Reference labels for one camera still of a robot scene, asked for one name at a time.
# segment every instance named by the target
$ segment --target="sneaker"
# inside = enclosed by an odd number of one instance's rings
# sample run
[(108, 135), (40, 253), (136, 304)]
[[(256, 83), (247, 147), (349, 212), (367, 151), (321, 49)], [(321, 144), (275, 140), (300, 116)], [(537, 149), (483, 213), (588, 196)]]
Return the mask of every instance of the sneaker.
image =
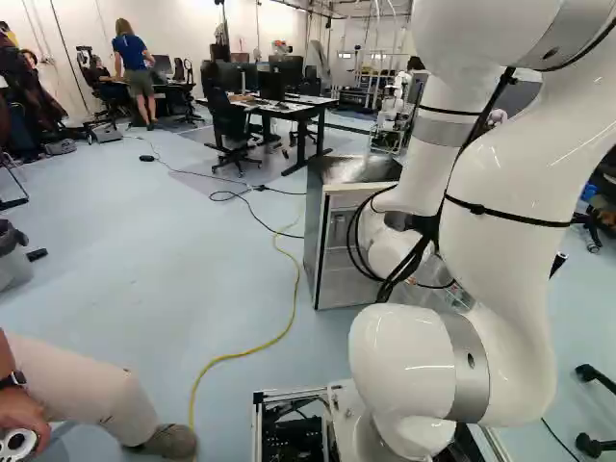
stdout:
[(149, 440), (131, 450), (142, 454), (161, 455), (165, 459), (190, 459), (196, 454), (196, 435), (185, 425), (159, 425)]

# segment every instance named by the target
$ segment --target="white robot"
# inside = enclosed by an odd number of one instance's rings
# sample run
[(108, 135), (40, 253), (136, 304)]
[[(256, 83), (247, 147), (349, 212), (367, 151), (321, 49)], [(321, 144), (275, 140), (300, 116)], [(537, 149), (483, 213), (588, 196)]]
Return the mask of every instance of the white robot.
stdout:
[(393, 94), (383, 99), (382, 108), (376, 118), (378, 128), (386, 127), (386, 121), (396, 120), (396, 116), (404, 110), (404, 85), (407, 85), (410, 81), (411, 76), (401, 71), (396, 76), (394, 84), (386, 87), (386, 89), (393, 89)]
[[(442, 207), (440, 255), (477, 305), (463, 316), (375, 304), (353, 323), (355, 386), (402, 459), (429, 460), (454, 422), (525, 424), (552, 402), (549, 274), (585, 182), (616, 144), (615, 16), (614, 0), (414, 2), (432, 76), (399, 184), (372, 206), (424, 217)], [(502, 66), (543, 71), (541, 93), (456, 161)], [(369, 261), (385, 277), (421, 235), (374, 229)]]

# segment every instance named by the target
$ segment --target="black strap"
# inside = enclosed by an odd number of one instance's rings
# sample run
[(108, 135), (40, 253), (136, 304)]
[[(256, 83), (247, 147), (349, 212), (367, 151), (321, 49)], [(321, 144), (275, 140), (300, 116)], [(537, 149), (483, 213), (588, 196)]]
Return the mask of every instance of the black strap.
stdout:
[(16, 387), (15, 382), (13, 382), (13, 377), (11, 375), (0, 379), (0, 390), (4, 390), (5, 388)]
[(419, 108), (423, 109), (424, 111), (430, 111), (432, 113), (449, 114), (450, 116), (481, 116), (481, 113), (467, 113), (466, 111), (453, 111), (451, 109), (438, 109), (438, 108), (432, 108), (430, 106), (424, 106), (423, 104), (420, 104)]
[(488, 209), (484, 205), (473, 204), (471, 202), (456, 199), (455, 197), (451, 197), (449, 194), (445, 194), (445, 199), (449, 202), (454, 203), (455, 205), (459, 205), (460, 207), (469, 209), (469, 211), (471, 211), (471, 213), (475, 215), (490, 215), (496, 218), (508, 219), (510, 221), (518, 221), (519, 223), (532, 224), (534, 226), (545, 226), (547, 228), (567, 228), (571, 225), (570, 221), (547, 221), (546, 219), (521, 217), (519, 215), (501, 212), (499, 210)]

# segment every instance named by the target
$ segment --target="person's leg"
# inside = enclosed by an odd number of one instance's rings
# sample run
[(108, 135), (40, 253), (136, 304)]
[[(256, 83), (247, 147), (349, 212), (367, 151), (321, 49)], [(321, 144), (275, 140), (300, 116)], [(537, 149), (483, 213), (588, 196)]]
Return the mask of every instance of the person's leg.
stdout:
[(139, 109), (139, 114), (141, 114), (145, 125), (149, 125), (150, 118), (147, 109), (145, 109), (145, 97), (141, 93), (137, 95), (137, 108)]
[(123, 446), (164, 456), (194, 453), (196, 439), (183, 425), (159, 425), (137, 377), (111, 364), (16, 335), (8, 335), (28, 394), (50, 421), (98, 424)]
[(147, 96), (147, 106), (150, 110), (150, 121), (152, 123), (158, 122), (156, 117), (156, 99), (154, 98), (154, 84), (149, 71), (142, 72), (143, 93)]
[(147, 106), (150, 110), (150, 120), (153, 123), (158, 122), (158, 118), (156, 118), (156, 99), (153, 94), (147, 97)]

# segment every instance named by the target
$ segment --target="black office chair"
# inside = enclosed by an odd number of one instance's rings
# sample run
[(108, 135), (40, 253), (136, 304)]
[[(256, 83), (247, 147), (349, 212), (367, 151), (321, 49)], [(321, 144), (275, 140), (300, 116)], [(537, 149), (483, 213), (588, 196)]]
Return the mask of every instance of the black office chair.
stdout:
[[(247, 113), (244, 108), (232, 105), (226, 91), (221, 87), (210, 87), (206, 96), (208, 109), (214, 122), (215, 135), (219, 142), (217, 144), (206, 142), (205, 145), (224, 154), (218, 156), (218, 164), (212, 167), (212, 173), (216, 173), (221, 167), (235, 164), (239, 171), (238, 176), (243, 177), (242, 162), (256, 164), (258, 168), (261, 168), (263, 161), (248, 157), (248, 151), (255, 147), (248, 145), (248, 140), (251, 139), (250, 113)], [(226, 148), (222, 146), (221, 137), (227, 141), (239, 143), (240, 146)]]
[(173, 74), (173, 80), (175, 82), (184, 82), (186, 77), (184, 75), (184, 63), (181, 58), (175, 58), (173, 60), (175, 63), (175, 73)]

